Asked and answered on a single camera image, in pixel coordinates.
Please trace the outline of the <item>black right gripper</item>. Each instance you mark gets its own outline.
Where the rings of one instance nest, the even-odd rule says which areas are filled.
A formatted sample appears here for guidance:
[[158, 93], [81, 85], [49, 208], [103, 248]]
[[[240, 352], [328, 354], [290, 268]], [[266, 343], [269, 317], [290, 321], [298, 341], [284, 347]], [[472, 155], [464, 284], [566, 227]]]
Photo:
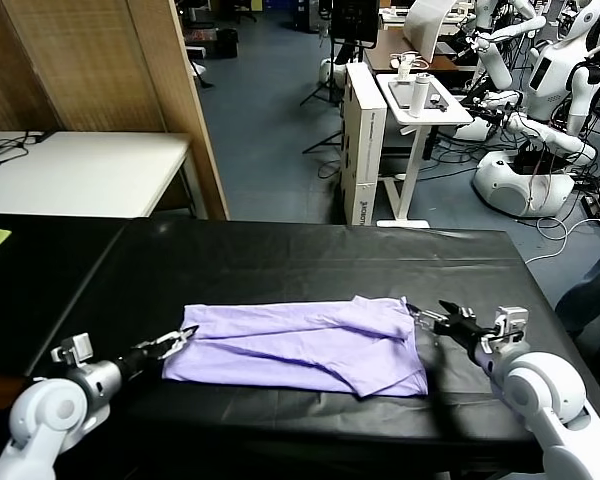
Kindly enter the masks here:
[[438, 320], [436, 312], [422, 310], [411, 303], [407, 303], [406, 308], [415, 323], [418, 325], [435, 324], [433, 332], [436, 335], [450, 337], [463, 348], [475, 348], [484, 336], [494, 332], [493, 329], [483, 328], [475, 323], [475, 312], [471, 307], [461, 306], [446, 300], [440, 300], [439, 304], [446, 310], [447, 317], [450, 320], [459, 322], [437, 322], [435, 324]]

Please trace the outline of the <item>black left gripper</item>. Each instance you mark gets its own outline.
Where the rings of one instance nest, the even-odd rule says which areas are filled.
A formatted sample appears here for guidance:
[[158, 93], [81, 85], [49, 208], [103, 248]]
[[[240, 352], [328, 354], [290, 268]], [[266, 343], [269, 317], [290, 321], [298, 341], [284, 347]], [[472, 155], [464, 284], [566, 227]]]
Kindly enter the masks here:
[[159, 364], [160, 359], [166, 359], [179, 352], [198, 328], [198, 325], [185, 327], [168, 332], [156, 339], [136, 344], [136, 349], [117, 358], [117, 368], [121, 379], [131, 380], [147, 368]]

